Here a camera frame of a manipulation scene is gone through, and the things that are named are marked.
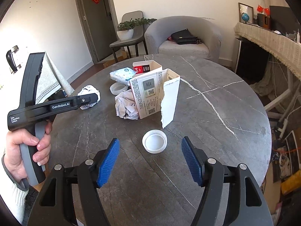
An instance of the globe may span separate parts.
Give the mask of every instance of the globe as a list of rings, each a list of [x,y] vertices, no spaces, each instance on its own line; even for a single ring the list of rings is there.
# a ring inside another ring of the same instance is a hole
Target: globe
[[[244,21],[246,21],[246,22],[248,22],[249,19],[250,19],[249,15],[248,15],[247,13],[243,13],[243,14],[241,15],[241,18],[242,18]]]

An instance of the gray door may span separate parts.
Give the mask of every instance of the gray door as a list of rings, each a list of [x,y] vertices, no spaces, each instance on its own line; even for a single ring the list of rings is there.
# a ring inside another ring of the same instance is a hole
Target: gray door
[[[86,23],[93,41],[97,60],[101,61],[112,54],[109,45],[117,41],[109,0],[82,0]]]

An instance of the green plant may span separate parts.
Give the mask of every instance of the green plant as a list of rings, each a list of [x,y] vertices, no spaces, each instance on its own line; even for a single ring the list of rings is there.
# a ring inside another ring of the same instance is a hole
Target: green plant
[[[117,30],[118,31],[131,30],[139,25],[150,25],[151,23],[155,22],[156,20],[157,19],[146,19],[146,18],[134,19],[134,20],[131,19],[130,21],[121,22],[117,26]]]

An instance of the human hand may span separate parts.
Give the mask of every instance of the human hand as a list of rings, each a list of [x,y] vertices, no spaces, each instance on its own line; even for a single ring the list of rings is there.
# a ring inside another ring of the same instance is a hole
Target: human hand
[[[4,164],[16,182],[19,183],[23,178],[27,178],[19,144],[24,143],[29,146],[37,146],[38,152],[33,155],[33,160],[39,166],[45,165],[49,160],[51,149],[51,136],[49,135],[51,131],[52,124],[48,122],[45,127],[45,134],[41,140],[31,135],[26,129],[18,129],[7,133]]]

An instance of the white knit sleeve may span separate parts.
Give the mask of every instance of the white knit sleeve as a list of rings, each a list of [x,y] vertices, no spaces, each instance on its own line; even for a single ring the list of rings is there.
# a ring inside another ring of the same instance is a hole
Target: white knit sleeve
[[[6,173],[3,163],[0,162],[0,195],[20,223],[22,223],[24,216],[25,197],[27,194],[28,188],[21,189],[20,185],[14,183]]]

